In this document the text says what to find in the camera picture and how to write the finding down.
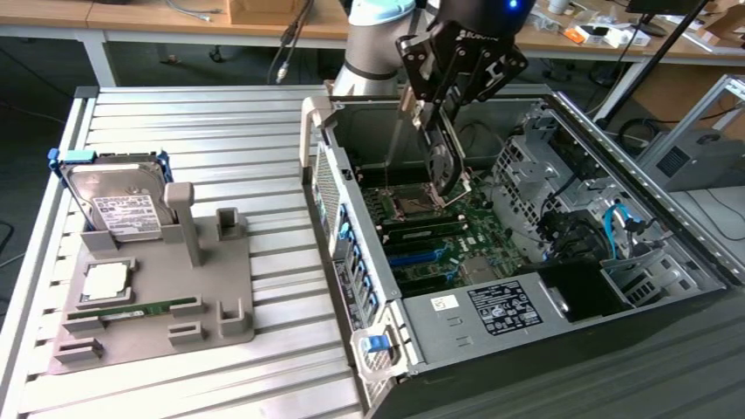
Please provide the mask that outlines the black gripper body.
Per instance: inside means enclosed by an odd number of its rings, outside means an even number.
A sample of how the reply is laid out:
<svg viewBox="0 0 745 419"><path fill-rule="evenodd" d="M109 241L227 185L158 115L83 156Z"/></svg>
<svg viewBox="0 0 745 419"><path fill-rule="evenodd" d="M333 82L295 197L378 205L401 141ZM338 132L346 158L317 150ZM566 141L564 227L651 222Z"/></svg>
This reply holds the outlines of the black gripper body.
<svg viewBox="0 0 745 419"><path fill-rule="evenodd" d="M514 46L535 0L443 0L435 16L435 47L485 42Z"/></svg>

